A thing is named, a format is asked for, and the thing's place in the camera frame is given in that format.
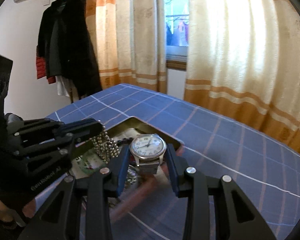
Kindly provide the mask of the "person's left hand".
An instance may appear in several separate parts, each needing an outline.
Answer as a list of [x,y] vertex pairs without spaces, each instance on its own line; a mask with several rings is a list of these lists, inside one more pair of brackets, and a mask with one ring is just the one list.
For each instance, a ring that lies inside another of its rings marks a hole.
[[12,222],[15,221],[19,226],[24,227],[27,223],[28,218],[32,218],[36,213],[36,199],[31,200],[28,204],[26,204],[21,213],[17,213],[17,211],[8,208],[1,200],[0,200],[0,221],[3,222]]

